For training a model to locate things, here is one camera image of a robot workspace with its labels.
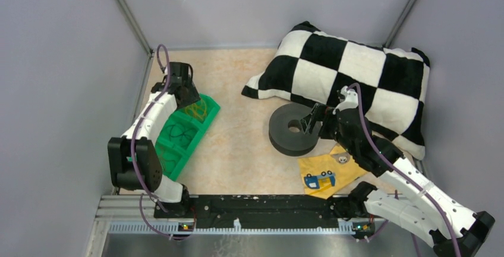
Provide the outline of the black cable spool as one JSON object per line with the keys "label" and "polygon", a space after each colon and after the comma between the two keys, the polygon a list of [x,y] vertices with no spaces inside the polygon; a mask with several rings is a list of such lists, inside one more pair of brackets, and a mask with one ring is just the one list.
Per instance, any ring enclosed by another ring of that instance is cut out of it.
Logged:
{"label": "black cable spool", "polygon": [[273,112],[269,120],[269,139],[277,151],[287,156],[302,156],[316,147],[319,136],[304,134],[300,124],[300,119],[310,111],[305,105],[291,103]]}

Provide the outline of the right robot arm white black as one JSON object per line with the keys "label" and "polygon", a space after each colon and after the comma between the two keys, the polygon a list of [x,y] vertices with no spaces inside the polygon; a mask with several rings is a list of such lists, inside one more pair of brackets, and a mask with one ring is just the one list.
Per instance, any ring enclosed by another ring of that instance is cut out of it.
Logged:
{"label": "right robot arm white black", "polygon": [[353,215],[385,218],[422,239],[437,256],[475,256],[486,241],[494,217],[472,211],[440,190],[394,144],[371,133],[360,107],[315,104],[300,125],[305,133],[336,141],[359,167],[406,198],[397,200],[363,181],[348,195]]}

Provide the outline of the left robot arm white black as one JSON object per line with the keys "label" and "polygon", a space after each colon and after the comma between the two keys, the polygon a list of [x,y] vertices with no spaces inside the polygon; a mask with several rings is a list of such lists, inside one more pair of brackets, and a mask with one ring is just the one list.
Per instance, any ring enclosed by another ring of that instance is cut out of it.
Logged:
{"label": "left robot arm white black", "polygon": [[184,62],[171,62],[163,68],[164,77],[149,94],[146,106],[130,128],[110,138],[107,150],[112,184],[126,190],[144,190],[160,204],[167,203],[176,217],[190,211],[184,186],[163,174],[155,144],[177,110],[194,104],[200,95],[193,82],[193,68]]}

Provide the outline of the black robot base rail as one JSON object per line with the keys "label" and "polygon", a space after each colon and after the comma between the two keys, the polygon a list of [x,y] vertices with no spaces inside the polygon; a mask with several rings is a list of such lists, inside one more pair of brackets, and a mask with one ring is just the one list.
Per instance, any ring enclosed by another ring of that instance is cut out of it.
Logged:
{"label": "black robot base rail", "polygon": [[157,206],[156,219],[185,218],[197,229],[315,229],[337,228],[345,221],[369,225],[378,217],[356,199],[309,195],[190,195],[180,203]]}

